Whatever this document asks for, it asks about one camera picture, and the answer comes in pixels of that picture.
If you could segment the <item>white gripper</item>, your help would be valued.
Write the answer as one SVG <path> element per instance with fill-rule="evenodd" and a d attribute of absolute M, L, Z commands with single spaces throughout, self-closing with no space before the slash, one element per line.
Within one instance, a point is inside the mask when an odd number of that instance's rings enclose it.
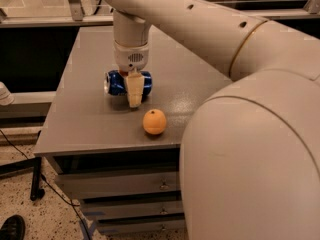
<path fill-rule="evenodd" d="M 144 89 L 144 76 L 138 70 L 142 70 L 148 63 L 149 45 L 126 47 L 114 42 L 114 58 L 121 70 L 119 74 L 125 77 L 129 106 L 137 108 L 141 105 Z"/>

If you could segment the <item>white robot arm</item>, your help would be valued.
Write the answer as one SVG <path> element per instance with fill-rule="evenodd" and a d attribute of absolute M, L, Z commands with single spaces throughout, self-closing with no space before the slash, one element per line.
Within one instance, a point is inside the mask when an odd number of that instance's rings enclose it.
<path fill-rule="evenodd" d="M 189 240 L 320 240 L 319 43 L 204 0 L 105 0 L 231 79 L 189 120 Z"/>

